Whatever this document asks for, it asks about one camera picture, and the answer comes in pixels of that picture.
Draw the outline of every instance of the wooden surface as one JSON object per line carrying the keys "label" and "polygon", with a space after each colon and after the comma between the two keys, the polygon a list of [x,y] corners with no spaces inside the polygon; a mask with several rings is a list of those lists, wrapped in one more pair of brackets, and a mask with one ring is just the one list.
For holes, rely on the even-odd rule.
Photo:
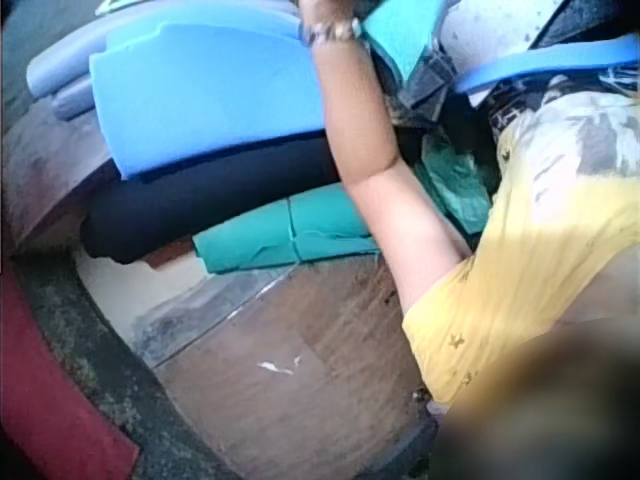
{"label": "wooden surface", "polygon": [[420,375],[372,256],[297,267],[156,374],[251,480],[351,478],[418,423]]}
{"label": "wooden surface", "polygon": [[[2,149],[3,207],[19,250],[94,189],[118,179],[95,110],[62,122],[54,118],[51,100],[40,100],[5,135]],[[68,229],[66,235],[73,236]]]}

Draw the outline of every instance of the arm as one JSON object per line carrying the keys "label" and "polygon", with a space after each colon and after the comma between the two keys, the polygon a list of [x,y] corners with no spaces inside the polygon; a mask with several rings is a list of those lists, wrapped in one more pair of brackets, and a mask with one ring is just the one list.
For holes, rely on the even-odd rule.
{"label": "arm", "polygon": [[[300,6],[308,25],[352,16],[350,0],[302,0]],[[385,256],[406,312],[462,261],[464,241],[440,217],[400,158],[380,85],[362,45],[323,43],[312,53],[338,172]]]}

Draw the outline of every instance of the wristwatch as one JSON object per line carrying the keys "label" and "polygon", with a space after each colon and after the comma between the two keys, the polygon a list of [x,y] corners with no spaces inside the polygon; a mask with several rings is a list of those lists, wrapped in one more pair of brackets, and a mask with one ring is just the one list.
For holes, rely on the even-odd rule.
{"label": "wristwatch", "polygon": [[362,35],[357,18],[315,25],[300,24],[300,40],[308,47],[326,42],[346,42]]}

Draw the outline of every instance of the wrist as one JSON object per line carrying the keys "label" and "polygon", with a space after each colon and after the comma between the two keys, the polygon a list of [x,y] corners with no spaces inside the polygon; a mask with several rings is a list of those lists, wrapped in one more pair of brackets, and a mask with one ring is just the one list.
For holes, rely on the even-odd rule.
{"label": "wrist", "polygon": [[353,5],[345,0],[301,0],[300,13],[305,25],[333,23],[353,18]]}

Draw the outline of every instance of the light blue foam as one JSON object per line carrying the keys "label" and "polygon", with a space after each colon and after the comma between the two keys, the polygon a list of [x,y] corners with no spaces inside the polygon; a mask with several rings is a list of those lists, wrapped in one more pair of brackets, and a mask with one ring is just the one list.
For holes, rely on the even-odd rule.
{"label": "light blue foam", "polygon": [[433,37],[446,0],[386,0],[364,21],[371,46],[385,59],[396,82],[407,81]]}
{"label": "light blue foam", "polygon": [[310,51],[236,28],[162,25],[91,57],[100,127],[123,178],[324,128]]}
{"label": "light blue foam", "polygon": [[528,50],[500,58],[458,77],[456,91],[474,90],[519,75],[566,70],[591,70],[637,62],[640,36],[631,33],[614,40],[569,43]]}
{"label": "light blue foam", "polygon": [[113,50],[131,41],[155,34],[163,24],[209,25],[212,27],[238,28],[251,32],[282,35],[297,38],[300,19],[277,10],[266,10],[251,4],[233,5],[209,1],[185,2],[122,26],[107,37],[107,50]]}

